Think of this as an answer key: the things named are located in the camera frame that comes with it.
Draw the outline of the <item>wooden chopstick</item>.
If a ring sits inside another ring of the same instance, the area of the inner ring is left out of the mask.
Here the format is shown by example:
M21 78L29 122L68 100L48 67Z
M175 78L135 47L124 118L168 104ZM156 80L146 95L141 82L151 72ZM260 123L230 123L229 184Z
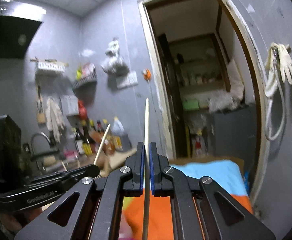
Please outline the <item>wooden chopstick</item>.
M94 159L94 163L93 163L94 165L96 165L97 162L98 162L98 159L99 159L100 154L101 154L101 152L102 152L102 150L103 150L103 146L104 146L105 140L106 140L106 138L107 138L108 132L109 132L109 130L110 130L110 127L111 127L111 125L108 124L108 126L107 126L107 128L106 128L106 130L105 130L105 133L104 133L104 135L103 135L103 137L102 137L102 141L101 141L101 143L99 144L99 148L98 148L98 151L97 151L96 157L95 157L95 159Z
M145 147L145 165L144 165L144 213L143 213L143 234L142 240L147 240L149 229L149 209L150 209L150 164L149 164L149 98L145 100L145 124L144 124L144 147Z

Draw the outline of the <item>chrome sink faucet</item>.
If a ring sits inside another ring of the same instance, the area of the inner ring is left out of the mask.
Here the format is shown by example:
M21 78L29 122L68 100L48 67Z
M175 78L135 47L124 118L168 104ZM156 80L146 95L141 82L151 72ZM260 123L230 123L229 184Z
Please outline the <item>chrome sink faucet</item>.
M36 163L39 174L43 173L43 167L42 164L40 164L43 158L60 153L57 146L51 142L48 135L43 132L36 132L32 135L30 139L30 148L32 151L31 161Z

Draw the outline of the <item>clear plastic jug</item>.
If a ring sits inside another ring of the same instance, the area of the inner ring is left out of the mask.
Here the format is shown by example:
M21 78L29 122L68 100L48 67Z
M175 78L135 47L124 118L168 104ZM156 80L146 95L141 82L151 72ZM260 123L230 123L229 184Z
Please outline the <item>clear plastic jug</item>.
M117 116L113 118L113 124L111 126L111 131L113 135L121 136L125 133L125 129L121 121Z

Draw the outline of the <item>dark soy sauce bottle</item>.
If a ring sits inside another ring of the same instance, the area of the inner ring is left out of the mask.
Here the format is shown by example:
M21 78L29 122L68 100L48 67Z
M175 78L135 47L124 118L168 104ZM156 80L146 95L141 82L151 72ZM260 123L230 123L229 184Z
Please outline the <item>dark soy sauce bottle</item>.
M83 142L84 142L84 136L81 134L81 131L78 127L74 129L74 135L75 135L75 146L77 148L77 151L80 155L85 154L85 150L83 148Z

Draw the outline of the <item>multicolour striped cloth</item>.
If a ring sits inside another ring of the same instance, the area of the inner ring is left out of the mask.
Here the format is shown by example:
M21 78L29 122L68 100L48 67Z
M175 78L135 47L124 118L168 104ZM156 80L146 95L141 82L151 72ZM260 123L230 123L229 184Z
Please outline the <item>multicolour striped cloth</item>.
M231 160L209 163L172 164L186 176L200 179L211 177L249 212L253 212L239 166ZM142 239L144 196L125 197L119 239ZM150 196L148 239L173 239L169 197Z

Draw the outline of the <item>hanging beige rag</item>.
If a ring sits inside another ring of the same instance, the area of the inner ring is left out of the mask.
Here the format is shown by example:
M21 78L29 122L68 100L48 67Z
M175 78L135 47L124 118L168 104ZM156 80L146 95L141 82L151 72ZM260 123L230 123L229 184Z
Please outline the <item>hanging beige rag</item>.
M55 141L59 143L66 124L59 105L51 96L47 98L45 117L48 130L52 132Z

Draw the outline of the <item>green box on shelf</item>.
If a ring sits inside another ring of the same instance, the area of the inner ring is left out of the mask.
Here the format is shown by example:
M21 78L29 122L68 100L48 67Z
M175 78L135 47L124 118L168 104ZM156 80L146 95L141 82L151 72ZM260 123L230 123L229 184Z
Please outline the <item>green box on shelf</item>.
M196 111L200 109L199 102L196 99L184 100L182 105L185 111Z

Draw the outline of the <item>grey cabinet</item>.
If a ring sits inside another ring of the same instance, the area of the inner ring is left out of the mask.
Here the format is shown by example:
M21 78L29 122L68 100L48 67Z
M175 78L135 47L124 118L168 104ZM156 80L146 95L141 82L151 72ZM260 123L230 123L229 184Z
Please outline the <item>grey cabinet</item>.
M256 149L256 106L212 114L214 154L241 158L252 164Z

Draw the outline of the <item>white rubber glove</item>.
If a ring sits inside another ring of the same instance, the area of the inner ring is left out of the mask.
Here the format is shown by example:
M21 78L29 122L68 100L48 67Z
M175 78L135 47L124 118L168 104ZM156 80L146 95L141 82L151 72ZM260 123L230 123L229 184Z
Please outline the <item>white rubber glove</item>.
M265 70L268 72L265 88L266 97L271 98L279 86L276 74L279 74L283 83L288 81L289 85L292 85L292 58L284 44L271 43L265 62Z

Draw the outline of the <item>orange wall hook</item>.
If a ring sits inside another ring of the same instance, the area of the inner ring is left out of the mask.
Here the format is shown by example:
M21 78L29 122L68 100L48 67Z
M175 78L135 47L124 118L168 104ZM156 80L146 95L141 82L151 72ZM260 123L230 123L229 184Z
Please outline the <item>orange wall hook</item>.
M145 81L147 81L147 82L149 82L151 80L152 75L151 75L151 72L149 69L143 70L143 77L144 77Z

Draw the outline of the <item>white wall rack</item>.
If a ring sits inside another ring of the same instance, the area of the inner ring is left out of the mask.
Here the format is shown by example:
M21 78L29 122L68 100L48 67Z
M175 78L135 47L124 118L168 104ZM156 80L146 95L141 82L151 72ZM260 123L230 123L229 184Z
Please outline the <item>white wall rack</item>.
M59 75L65 72L68 63L57 60L40 60L37 58L30 59L30 62L35 63L35 74Z

